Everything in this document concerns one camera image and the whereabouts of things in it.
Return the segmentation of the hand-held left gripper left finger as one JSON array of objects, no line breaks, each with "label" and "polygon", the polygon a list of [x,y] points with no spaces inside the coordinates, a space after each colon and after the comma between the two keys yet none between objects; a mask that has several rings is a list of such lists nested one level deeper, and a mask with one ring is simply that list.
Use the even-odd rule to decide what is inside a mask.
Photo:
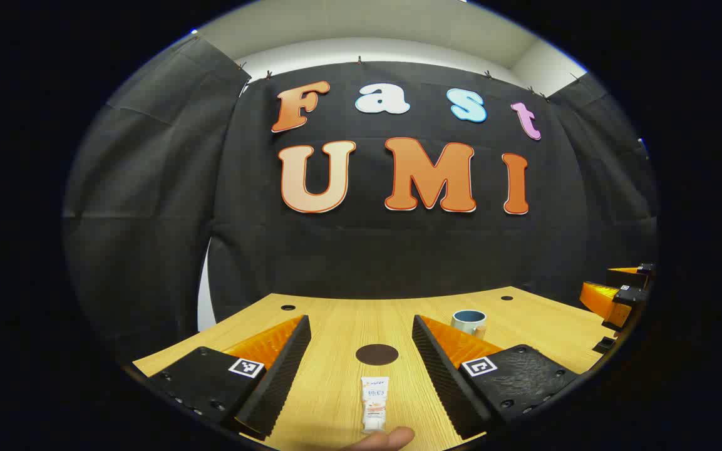
[{"label": "hand-held left gripper left finger", "polygon": [[220,427],[271,435],[311,341],[299,315],[219,351],[198,346],[149,376],[150,385]]}]

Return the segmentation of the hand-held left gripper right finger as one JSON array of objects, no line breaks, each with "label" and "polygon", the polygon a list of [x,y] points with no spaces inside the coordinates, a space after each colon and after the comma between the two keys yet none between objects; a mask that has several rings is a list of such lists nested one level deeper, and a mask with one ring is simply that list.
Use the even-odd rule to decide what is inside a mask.
[{"label": "hand-held left gripper right finger", "polygon": [[464,439],[526,422],[579,377],[532,346],[499,348],[425,315],[413,317],[412,339]]}]

